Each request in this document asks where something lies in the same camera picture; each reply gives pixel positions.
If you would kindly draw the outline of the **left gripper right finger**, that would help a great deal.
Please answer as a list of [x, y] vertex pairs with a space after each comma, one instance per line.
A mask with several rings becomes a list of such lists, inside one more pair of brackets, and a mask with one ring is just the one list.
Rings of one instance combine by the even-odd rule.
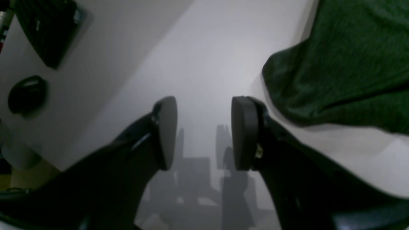
[[376, 189], [298, 141], [250, 96], [231, 100], [237, 170], [257, 171], [282, 230], [406, 230], [409, 201]]

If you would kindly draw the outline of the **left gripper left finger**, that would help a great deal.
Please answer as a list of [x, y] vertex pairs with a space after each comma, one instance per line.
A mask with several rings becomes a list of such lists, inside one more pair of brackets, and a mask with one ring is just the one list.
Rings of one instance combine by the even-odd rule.
[[171, 168], [178, 126], [174, 96], [39, 189], [1, 198], [2, 230], [139, 230], [145, 188]]

